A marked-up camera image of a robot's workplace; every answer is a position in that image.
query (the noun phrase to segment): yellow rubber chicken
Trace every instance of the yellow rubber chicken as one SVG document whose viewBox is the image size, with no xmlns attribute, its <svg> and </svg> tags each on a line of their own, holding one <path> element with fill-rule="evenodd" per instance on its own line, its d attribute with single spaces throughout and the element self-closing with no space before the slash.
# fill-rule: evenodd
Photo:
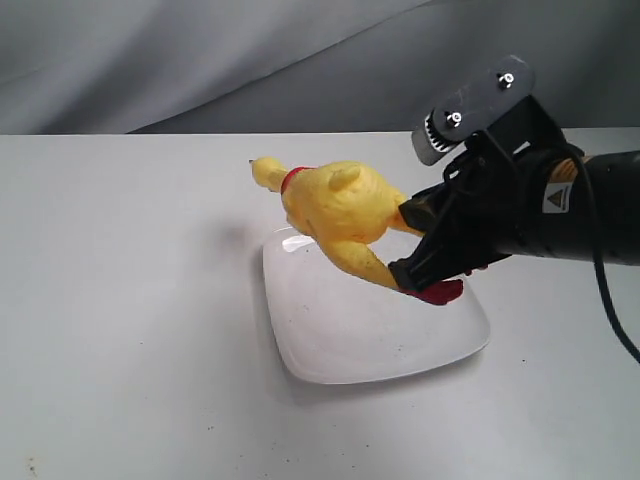
<svg viewBox="0 0 640 480">
<path fill-rule="evenodd" d="M 399 290 L 391 271 L 369 244 L 388 228 L 422 233 L 408 227 L 398 210 L 407 196 L 382 175 L 363 163 L 349 161 L 289 171 L 273 157 L 253 160 L 251 170 L 258 185 L 281 194 L 289 224 L 312 237 L 334 265 L 368 282 Z M 462 294 L 462 281 L 404 293 L 444 305 Z"/>
</svg>

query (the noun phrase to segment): screw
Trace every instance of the screw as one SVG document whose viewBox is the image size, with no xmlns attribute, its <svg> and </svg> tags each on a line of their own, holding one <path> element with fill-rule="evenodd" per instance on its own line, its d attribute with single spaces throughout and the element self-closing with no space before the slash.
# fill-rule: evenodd
<svg viewBox="0 0 640 480">
<path fill-rule="evenodd" d="M 514 80 L 515 78 L 513 74 L 503 73 L 502 75 L 498 76 L 498 85 L 502 90 L 507 90 L 511 88 L 511 85 L 513 84 Z"/>
<path fill-rule="evenodd" d="M 447 123 L 450 127 L 456 128 L 462 121 L 462 114 L 460 112 L 452 112 L 447 114 Z"/>
</svg>

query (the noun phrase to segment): gray backdrop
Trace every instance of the gray backdrop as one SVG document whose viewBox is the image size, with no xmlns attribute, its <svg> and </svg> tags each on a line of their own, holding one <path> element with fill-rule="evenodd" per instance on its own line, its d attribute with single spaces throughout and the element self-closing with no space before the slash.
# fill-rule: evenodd
<svg viewBox="0 0 640 480">
<path fill-rule="evenodd" d="M 0 6 L 4 133 L 408 129 L 506 53 L 563 126 L 640 125 L 637 0 Z"/>
</svg>

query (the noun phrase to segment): square plate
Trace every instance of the square plate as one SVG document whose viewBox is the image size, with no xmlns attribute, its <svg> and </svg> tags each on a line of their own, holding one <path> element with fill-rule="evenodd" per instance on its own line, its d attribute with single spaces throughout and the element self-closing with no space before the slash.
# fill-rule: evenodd
<svg viewBox="0 0 640 480">
<path fill-rule="evenodd" d="M 408 256 L 412 235 L 389 230 L 371 247 L 385 262 Z M 341 272 L 310 237 L 287 228 L 263 249 L 271 323 L 282 359 L 314 383 L 375 382 L 463 359 L 489 341 L 489 322 L 468 282 L 445 307 Z"/>
</svg>

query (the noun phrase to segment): white table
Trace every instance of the white table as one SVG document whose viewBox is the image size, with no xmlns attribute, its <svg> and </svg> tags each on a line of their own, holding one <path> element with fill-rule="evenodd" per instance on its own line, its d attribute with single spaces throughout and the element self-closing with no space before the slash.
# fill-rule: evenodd
<svg viewBox="0 0 640 480">
<path fill-rule="evenodd" d="M 593 152 L 640 130 L 570 132 Z M 288 375 L 259 249 L 284 225 L 247 160 L 367 161 L 412 193 L 408 134 L 0 138 L 0 478 L 626 479 L 640 368 L 589 264 L 472 277 L 480 355 L 377 385 Z M 610 269 L 640 341 L 640 269 Z"/>
</svg>

